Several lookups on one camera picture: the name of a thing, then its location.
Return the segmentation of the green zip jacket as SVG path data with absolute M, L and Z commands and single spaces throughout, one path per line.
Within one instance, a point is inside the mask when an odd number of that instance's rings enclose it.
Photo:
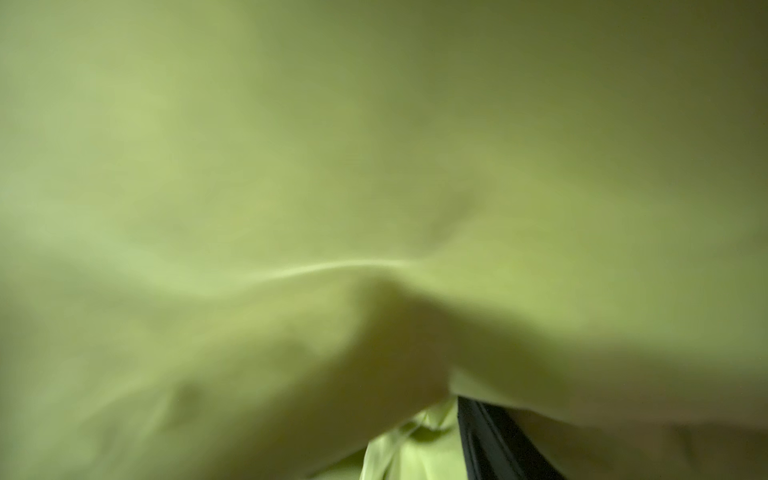
M 5 1 L 1 475 L 767 475 L 763 1 Z

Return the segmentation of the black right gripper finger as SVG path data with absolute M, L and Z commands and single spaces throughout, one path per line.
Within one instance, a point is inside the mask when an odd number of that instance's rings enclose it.
M 469 480 L 564 480 L 503 408 L 465 397 L 457 406 Z

